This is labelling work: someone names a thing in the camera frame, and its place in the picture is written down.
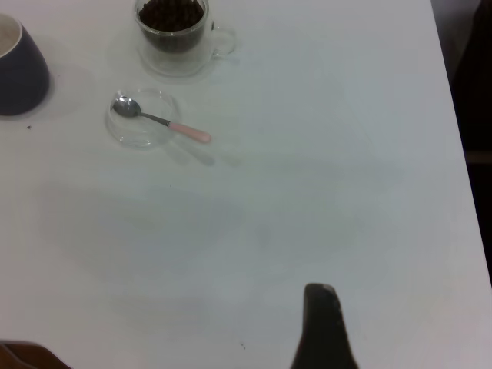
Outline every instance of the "pink spoon handle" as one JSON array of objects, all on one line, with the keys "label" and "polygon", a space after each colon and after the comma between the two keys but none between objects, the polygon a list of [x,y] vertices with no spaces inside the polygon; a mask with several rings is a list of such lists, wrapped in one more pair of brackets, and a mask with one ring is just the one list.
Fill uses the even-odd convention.
[{"label": "pink spoon handle", "polygon": [[198,129],[194,129],[192,127],[188,127],[187,125],[180,125],[179,123],[169,123],[169,129],[173,131],[182,133],[183,135],[188,136],[189,138],[193,138],[195,141],[201,142],[203,144],[207,144],[212,140],[212,137],[203,131],[199,131]]}]

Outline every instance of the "glass saucer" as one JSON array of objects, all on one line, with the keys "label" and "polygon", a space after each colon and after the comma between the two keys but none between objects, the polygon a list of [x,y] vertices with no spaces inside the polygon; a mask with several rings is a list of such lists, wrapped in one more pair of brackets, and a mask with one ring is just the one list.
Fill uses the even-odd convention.
[{"label": "glass saucer", "polygon": [[151,119],[126,118],[117,114],[113,103],[121,96],[134,99],[144,113],[179,122],[178,111],[170,95],[156,88],[123,88],[113,95],[106,114],[106,126],[116,140],[131,148],[154,148],[172,137],[170,130]]}]

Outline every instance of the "glass cup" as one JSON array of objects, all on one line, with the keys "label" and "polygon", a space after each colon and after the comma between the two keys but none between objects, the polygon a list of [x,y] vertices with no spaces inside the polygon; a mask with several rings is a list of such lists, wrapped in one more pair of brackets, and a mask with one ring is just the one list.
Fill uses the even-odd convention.
[{"label": "glass cup", "polygon": [[[135,3],[135,20],[142,30],[147,45],[140,45],[142,58],[163,75],[186,76],[200,70],[212,57],[231,54],[235,47],[235,33],[230,28],[218,27],[209,17],[207,0],[195,0],[203,8],[200,21],[177,32],[163,32],[150,28],[141,20],[138,13],[148,0]],[[218,33],[227,41],[217,45]]]}]

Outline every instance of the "dark blue mug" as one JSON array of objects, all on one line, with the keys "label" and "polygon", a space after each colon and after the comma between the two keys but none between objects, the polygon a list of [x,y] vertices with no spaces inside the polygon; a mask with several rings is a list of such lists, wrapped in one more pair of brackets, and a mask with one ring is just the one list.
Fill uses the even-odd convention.
[{"label": "dark blue mug", "polygon": [[25,113],[49,88],[43,55],[21,22],[0,13],[0,115]]}]

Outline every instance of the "metal spoon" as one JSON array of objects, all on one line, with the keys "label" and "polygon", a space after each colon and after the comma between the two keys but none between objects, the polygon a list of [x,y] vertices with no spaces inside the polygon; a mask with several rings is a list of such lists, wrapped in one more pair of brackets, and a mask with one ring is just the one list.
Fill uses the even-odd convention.
[{"label": "metal spoon", "polygon": [[163,118],[155,117],[154,115],[145,114],[141,112],[140,105],[132,98],[126,96],[121,96],[115,100],[113,103],[113,109],[120,115],[133,118],[133,117],[146,117],[157,123],[165,125],[172,131],[182,133],[183,135],[193,138],[195,141],[207,144],[211,141],[212,137],[203,131],[188,127],[187,125],[180,125],[179,123],[173,123]]}]

